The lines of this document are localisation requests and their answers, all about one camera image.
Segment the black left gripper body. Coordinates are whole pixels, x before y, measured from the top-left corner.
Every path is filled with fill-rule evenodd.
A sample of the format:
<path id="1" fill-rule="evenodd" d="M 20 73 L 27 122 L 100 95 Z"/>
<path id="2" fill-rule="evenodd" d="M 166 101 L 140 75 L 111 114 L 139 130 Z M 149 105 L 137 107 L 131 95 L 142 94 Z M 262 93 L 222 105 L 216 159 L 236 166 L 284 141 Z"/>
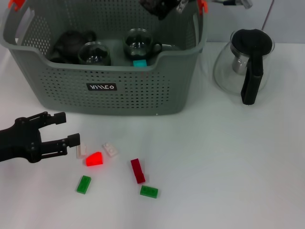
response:
<path id="1" fill-rule="evenodd" d="M 41 117 L 21 117 L 12 127 L 0 132 L 0 160 L 25 158 L 30 163 L 41 160 Z"/>

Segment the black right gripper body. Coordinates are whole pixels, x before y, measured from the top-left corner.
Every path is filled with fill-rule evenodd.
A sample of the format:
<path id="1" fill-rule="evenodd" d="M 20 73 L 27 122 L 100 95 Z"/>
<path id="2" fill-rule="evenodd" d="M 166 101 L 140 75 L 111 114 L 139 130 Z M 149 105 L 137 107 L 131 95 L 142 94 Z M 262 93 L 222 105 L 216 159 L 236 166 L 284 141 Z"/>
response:
<path id="1" fill-rule="evenodd" d="M 140 0 L 139 4 L 151 15 L 163 20 L 172 11 L 182 13 L 189 0 Z"/>

